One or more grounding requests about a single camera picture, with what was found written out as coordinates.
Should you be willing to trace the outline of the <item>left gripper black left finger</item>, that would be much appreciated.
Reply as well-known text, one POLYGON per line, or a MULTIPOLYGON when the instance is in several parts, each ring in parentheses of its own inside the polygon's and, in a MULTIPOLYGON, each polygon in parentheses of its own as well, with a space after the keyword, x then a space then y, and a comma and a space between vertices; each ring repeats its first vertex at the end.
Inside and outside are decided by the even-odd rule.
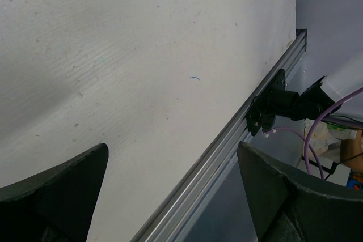
POLYGON ((100 143, 1 188, 1 241, 86 241, 107 169, 100 143))

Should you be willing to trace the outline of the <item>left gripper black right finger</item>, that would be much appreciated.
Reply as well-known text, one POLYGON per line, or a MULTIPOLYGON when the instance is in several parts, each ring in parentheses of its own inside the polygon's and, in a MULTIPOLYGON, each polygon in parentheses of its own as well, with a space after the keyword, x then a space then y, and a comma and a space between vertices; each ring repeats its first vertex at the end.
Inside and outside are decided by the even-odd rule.
POLYGON ((247 142, 238 163, 259 241, 362 241, 362 192, 321 180, 247 142))

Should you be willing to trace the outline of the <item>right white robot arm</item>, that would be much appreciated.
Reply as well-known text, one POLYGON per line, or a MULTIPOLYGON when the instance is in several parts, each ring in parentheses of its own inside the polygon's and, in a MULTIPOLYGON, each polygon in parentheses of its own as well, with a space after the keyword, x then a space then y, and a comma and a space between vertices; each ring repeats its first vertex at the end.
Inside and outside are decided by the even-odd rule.
POLYGON ((280 69, 262 93, 254 97, 246 116, 247 128, 253 136, 259 130, 269 131, 276 116, 320 121, 361 93, 362 54, 321 77, 301 94, 286 89, 285 70, 280 69))

